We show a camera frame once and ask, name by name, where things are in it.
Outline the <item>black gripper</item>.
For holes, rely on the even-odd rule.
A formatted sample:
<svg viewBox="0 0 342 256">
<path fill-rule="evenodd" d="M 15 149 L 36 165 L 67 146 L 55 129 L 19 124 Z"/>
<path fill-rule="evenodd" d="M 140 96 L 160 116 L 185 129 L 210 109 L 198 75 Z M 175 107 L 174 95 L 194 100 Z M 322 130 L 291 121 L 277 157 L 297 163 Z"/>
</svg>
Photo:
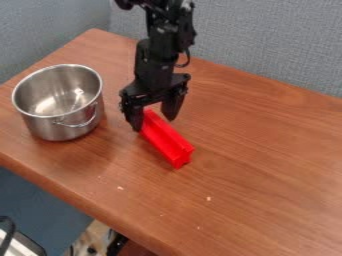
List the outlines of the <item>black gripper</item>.
<svg viewBox="0 0 342 256">
<path fill-rule="evenodd" d="M 191 75 L 174 72 L 178 57 L 179 55 L 175 54 L 170 59 L 159 59 L 151 53 L 150 40 L 138 42 L 135 78 L 119 92 L 126 121 L 136 132 L 142 130 L 146 106 L 160 102 L 160 111 L 168 121 L 172 121 L 179 114 Z"/>
</svg>

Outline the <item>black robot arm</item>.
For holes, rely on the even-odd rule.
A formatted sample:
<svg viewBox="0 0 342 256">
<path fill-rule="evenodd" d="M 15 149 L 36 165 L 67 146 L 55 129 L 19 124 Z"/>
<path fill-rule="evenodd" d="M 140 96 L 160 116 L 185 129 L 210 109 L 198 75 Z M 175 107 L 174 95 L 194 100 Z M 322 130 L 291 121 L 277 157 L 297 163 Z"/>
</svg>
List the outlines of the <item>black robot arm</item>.
<svg viewBox="0 0 342 256">
<path fill-rule="evenodd" d="M 120 110 L 132 129 L 139 132 L 144 107 L 162 103 L 160 111 L 172 121 L 187 94 L 189 73 L 175 68 L 190 64 L 190 47 L 195 44 L 193 0 L 115 0 L 123 10 L 140 6 L 146 11 L 147 35 L 136 44 L 134 81 L 120 90 Z"/>
</svg>

